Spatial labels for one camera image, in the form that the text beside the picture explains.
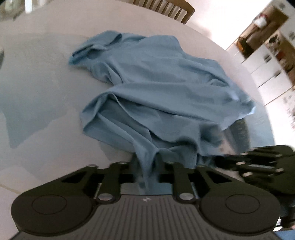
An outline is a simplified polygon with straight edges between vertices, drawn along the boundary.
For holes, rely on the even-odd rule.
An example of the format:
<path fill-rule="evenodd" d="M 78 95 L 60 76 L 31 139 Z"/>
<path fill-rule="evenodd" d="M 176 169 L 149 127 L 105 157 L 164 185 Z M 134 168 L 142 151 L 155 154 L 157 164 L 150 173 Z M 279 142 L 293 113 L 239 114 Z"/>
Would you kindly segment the light blue t-shirt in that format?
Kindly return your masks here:
<path fill-rule="evenodd" d="M 109 30 L 85 41 L 69 64 L 111 84 L 82 110 L 82 130 L 135 154 L 141 193 L 170 192 L 156 182 L 160 161 L 211 165 L 223 131 L 256 107 L 216 61 L 187 54 L 171 35 Z"/>

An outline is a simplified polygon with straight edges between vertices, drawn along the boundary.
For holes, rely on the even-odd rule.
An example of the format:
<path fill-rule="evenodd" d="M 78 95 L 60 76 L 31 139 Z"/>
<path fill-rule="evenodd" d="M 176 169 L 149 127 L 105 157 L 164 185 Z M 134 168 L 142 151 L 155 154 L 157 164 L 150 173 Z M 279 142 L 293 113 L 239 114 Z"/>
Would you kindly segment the wooden dining chair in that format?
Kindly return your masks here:
<path fill-rule="evenodd" d="M 186 24 L 195 12 L 194 7 L 183 0 L 134 0 L 133 5 L 155 11 Z"/>

